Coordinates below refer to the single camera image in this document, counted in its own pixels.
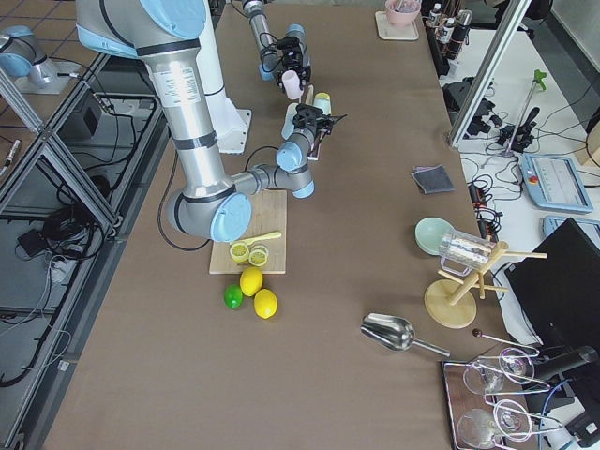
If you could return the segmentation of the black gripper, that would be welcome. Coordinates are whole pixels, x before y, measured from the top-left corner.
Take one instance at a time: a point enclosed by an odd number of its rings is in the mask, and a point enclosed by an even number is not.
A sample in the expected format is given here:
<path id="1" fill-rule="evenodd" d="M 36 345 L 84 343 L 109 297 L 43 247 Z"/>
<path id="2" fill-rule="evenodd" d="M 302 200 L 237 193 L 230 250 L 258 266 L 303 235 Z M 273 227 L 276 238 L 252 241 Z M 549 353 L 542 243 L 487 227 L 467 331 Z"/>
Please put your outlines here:
<path id="1" fill-rule="evenodd" d="M 300 88 L 304 91 L 311 78 L 310 58 L 307 46 L 298 37 L 284 37 L 276 43 L 280 52 L 279 64 L 276 69 L 276 82 L 281 90 L 285 90 L 282 76 L 287 70 L 294 70 L 300 78 Z"/>
<path id="2" fill-rule="evenodd" d="M 308 130 L 314 138 L 329 135 L 335 123 L 335 117 L 323 114 L 319 108 L 304 103 L 297 106 L 296 115 L 293 118 L 294 131 Z"/>

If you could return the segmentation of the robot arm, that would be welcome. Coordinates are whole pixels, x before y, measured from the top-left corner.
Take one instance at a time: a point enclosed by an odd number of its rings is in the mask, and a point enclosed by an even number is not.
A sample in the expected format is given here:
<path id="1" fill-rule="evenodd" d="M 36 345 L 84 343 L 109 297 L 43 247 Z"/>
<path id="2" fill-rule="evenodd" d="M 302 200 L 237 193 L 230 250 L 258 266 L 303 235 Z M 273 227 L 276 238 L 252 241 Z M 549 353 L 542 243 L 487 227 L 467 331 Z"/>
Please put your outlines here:
<path id="1" fill-rule="evenodd" d="M 225 93 L 207 2 L 79 1 L 76 20 L 83 46 L 141 60 L 148 70 L 187 180 L 167 203 L 175 229 L 235 241 L 251 221 L 252 195 L 268 188 L 289 190 L 296 198 L 313 193 L 309 156 L 337 119 L 304 103 L 296 107 L 275 164 L 225 173 L 218 141 L 246 125 Z"/>
<path id="2" fill-rule="evenodd" d="M 292 23 L 284 37 L 276 37 L 269 29 L 266 4 L 267 1 L 242 2 L 259 51 L 259 73 L 264 81 L 273 81 L 289 99 L 299 99 L 311 78 L 305 29 Z"/>

